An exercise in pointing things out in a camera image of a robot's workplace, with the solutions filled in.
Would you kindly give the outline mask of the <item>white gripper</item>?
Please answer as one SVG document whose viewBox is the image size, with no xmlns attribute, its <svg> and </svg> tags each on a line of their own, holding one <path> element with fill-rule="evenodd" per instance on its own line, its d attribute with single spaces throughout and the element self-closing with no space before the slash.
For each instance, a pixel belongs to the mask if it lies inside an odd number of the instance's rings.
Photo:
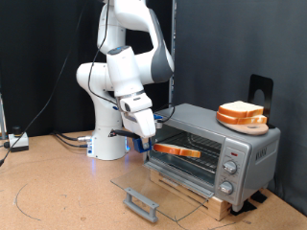
<svg viewBox="0 0 307 230">
<path fill-rule="evenodd" d="M 152 100 L 144 91 L 117 98 L 124 127 L 142 138 L 147 138 L 145 150 L 151 150 L 155 135 L 154 114 L 151 110 Z"/>
</svg>

